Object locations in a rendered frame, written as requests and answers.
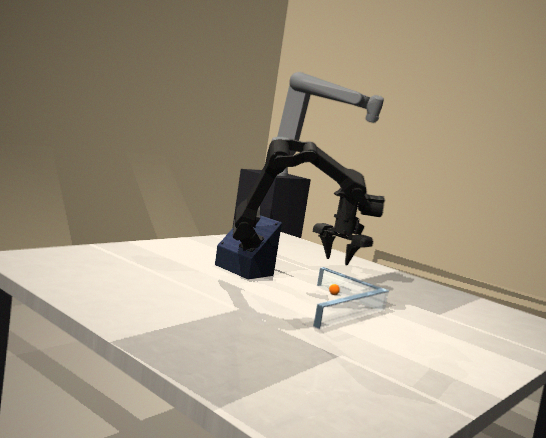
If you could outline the clear l-shaped low wall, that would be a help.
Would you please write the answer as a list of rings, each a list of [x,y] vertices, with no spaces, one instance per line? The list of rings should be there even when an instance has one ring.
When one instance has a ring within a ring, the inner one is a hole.
[[[363,298],[363,297],[368,297],[368,296],[372,296],[372,295],[376,295],[376,294],[380,294],[380,293],[384,293],[384,292],[386,292],[386,293],[389,292],[389,290],[387,290],[385,288],[382,288],[382,287],[379,287],[379,286],[376,286],[376,285],[361,281],[359,279],[347,276],[345,274],[333,271],[331,269],[328,269],[328,268],[325,268],[325,267],[321,267],[320,269],[325,270],[325,271],[330,272],[330,273],[333,273],[333,274],[336,274],[336,275],[339,275],[341,277],[350,279],[352,281],[361,283],[363,285],[373,287],[373,288],[375,288],[377,290],[363,292],[363,293],[359,293],[359,294],[355,294],[355,295],[351,295],[351,296],[346,296],[346,297],[342,297],[342,298],[338,298],[338,299],[334,299],[334,300],[330,300],[330,301],[317,303],[313,327],[315,327],[315,328],[317,328],[319,330],[320,330],[320,327],[321,327],[321,320],[322,320],[324,307],[339,304],[339,303],[343,303],[343,302],[347,302],[347,301],[351,301],[351,300],[355,300],[355,299],[359,299],[359,298]]]

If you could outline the clear glass corner walls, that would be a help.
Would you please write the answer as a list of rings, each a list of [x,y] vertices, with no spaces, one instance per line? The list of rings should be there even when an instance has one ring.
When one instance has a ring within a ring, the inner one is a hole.
[[[339,286],[338,294],[351,296],[377,290],[339,275],[320,269],[318,286],[329,290],[331,284]],[[320,329],[385,311],[388,293],[380,293],[324,307]]]

